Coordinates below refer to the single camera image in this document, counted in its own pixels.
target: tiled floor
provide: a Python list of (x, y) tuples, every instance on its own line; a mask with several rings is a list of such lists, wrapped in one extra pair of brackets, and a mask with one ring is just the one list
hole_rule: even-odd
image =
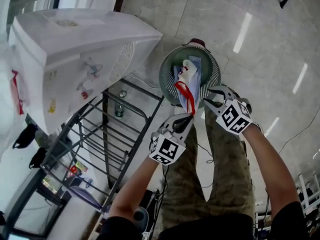
[[(315, 156), (320, 150), (318, 8), (320, 0), (289, 0), (284, 9), (279, 0), (124, 0), (122, 12), (163, 33), (145, 67), (134, 73), (151, 86), (159, 86), (159, 66), (168, 52), (191, 38), (204, 40), (219, 64), (222, 82), (249, 99), (253, 119), (267, 132), (298, 183), (299, 174), (309, 180), (320, 172), (320, 152)], [(208, 148), (201, 113), (195, 124), (204, 138), (198, 140)], [(166, 119), (167, 113), (161, 115), (156, 122)], [(250, 148), (248, 157), (255, 199), (263, 202), (262, 209), (265, 184)], [(198, 149), (197, 171), (203, 187), (213, 179), (213, 164), (206, 163), (209, 158)], [(203, 190), (207, 195), (211, 188)]]

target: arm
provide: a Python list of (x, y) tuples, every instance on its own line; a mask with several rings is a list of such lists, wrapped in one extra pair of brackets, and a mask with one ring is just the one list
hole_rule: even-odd
[(254, 124), (243, 131), (258, 162), (272, 206), (272, 217), (286, 205), (299, 201), (294, 180), (280, 155)]
[(145, 191), (159, 163), (147, 157), (115, 197), (110, 217), (123, 217), (133, 221)]

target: person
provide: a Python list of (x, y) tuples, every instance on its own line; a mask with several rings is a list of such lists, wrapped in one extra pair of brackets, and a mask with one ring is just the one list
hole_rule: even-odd
[[(214, 160), (212, 192), (206, 202), (196, 173), (197, 133), (192, 126), (186, 150), (167, 171), (167, 189), (161, 206), (163, 231), (159, 240), (252, 240), (255, 199), (249, 162), (239, 137), (216, 123), (205, 108), (205, 127)], [(242, 134), (252, 147), (271, 205), (270, 238), (308, 238), (295, 183), (285, 163), (255, 124)], [(141, 239), (133, 224), (137, 209), (158, 163), (147, 157), (114, 199), (99, 240)]]

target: camouflage pants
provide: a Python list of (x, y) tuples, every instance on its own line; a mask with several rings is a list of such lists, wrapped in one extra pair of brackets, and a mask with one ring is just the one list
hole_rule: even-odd
[(216, 123), (216, 116), (208, 108), (205, 109), (205, 127), (214, 160), (210, 199), (205, 201), (196, 173), (198, 141), (193, 126), (185, 141), (186, 150), (169, 166), (168, 185), (161, 206), (162, 230), (228, 213), (254, 218), (254, 193), (243, 144)]

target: white appliance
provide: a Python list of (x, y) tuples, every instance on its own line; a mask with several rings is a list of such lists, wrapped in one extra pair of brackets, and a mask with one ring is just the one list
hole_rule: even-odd
[(162, 34), (129, 14), (94, 9), (34, 11), (15, 17), (9, 44), (22, 68), (28, 113), (47, 134), (134, 70)]

